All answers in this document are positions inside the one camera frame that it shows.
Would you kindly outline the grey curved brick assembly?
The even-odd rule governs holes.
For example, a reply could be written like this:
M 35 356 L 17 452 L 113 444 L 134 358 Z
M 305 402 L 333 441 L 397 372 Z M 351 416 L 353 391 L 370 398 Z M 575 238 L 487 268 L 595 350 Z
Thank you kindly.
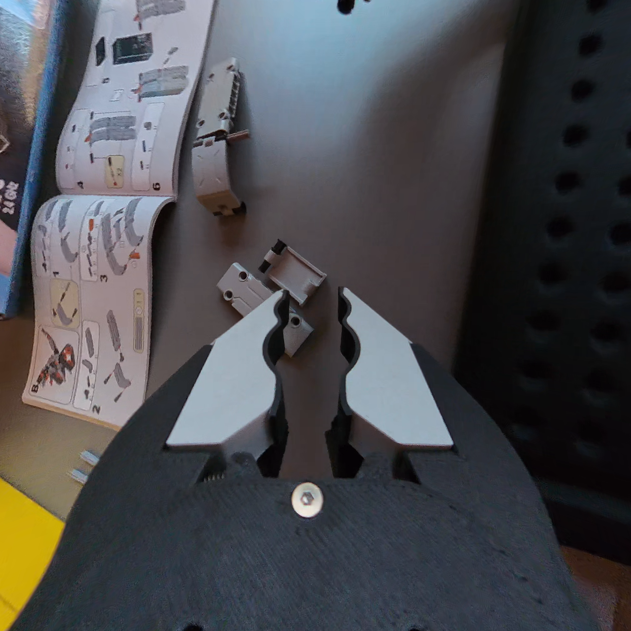
M 195 194 L 216 217 L 247 213 L 247 206 L 230 183 L 228 149 L 250 138 L 250 131 L 233 130 L 242 75 L 237 58 L 216 63 L 206 78 L 191 150 Z

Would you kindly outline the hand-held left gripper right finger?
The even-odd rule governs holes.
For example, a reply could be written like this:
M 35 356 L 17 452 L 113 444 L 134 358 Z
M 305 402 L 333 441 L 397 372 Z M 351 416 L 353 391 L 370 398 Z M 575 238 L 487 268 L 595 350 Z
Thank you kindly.
M 331 459 L 452 449 L 414 344 L 347 287 L 338 288 L 338 321 L 346 368 L 326 432 Z

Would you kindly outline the light grey curved panel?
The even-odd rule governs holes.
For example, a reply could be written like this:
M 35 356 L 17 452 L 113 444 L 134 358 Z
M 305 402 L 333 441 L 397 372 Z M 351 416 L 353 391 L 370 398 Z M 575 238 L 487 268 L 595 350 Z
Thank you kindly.
M 275 255 L 270 249 L 258 269 L 281 289 L 287 290 L 301 307 L 327 277 L 325 272 L 320 271 L 288 245 L 280 256 Z

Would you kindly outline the instruction booklet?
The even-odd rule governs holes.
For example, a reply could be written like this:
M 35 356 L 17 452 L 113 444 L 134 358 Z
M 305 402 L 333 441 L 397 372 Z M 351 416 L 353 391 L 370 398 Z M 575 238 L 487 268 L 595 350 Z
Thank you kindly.
M 175 202 L 214 1 L 100 1 L 30 238 L 25 404 L 120 429 L 145 400 L 152 236 Z

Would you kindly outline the grey desk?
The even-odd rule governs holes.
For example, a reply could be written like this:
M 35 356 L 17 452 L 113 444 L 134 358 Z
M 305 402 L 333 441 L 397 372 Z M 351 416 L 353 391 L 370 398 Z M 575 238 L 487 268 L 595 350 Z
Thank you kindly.
M 217 282 L 233 263 L 256 277 L 281 239 L 327 277 L 304 306 L 290 296 L 314 332 L 277 364 L 288 439 L 272 476 L 317 482 L 333 476 L 325 431 L 343 371 L 338 287 L 438 360 L 453 357 L 515 2 L 354 1 L 349 14 L 337 1 L 214 2 L 177 199 L 153 229 L 143 403 L 148 388 L 243 319 Z M 98 7 L 71 2 L 75 67 L 58 84 L 53 116 L 62 126 L 41 172 L 53 187 L 35 213 L 60 194 L 58 141 Z M 231 57 L 242 75 L 233 130 L 250 138 L 228 148 L 230 183 L 247 213 L 216 217 L 196 197 L 191 150 L 206 78 Z M 122 427 L 23 402 L 35 330 L 30 241 L 25 274 L 27 313 L 1 321 L 1 479 L 66 517 L 80 492 L 68 472 L 83 450 L 102 456 Z

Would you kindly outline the grey rectangular panel brick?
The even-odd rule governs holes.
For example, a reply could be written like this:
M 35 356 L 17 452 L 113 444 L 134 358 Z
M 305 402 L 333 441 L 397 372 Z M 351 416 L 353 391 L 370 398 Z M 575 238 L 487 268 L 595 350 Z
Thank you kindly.
M 217 284 L 223 299 L 237 313 L 245 317 L 264 303 L 272 290 L 238 263 L 233 263 Z M 314 328 L 292 306 L 289 308 L 288 324 L 284 328 L 285 354 L 293 357 L 309 339 Z

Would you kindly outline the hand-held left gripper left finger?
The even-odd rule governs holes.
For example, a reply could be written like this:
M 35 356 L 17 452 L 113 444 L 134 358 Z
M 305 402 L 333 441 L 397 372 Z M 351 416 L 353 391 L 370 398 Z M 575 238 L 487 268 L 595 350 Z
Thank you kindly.
M 165 443 L 259 459 L 288 438 L 281 377 L 290 297 L 279 290 L 218 337 Z

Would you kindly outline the yellow plastic bin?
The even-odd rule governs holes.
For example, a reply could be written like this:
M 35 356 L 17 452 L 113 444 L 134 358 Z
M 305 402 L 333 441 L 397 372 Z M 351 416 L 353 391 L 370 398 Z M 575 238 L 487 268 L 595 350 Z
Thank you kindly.
M 31 598 L 58 546 L 64 522 L 1 480 L 1 629 Z

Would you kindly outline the blue robot kit box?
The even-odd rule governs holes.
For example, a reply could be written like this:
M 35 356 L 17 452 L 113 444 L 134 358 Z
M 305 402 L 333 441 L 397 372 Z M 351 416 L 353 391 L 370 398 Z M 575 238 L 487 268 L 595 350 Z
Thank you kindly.
M 1 2 L 1 319 L 16 315 L 67 1 Z

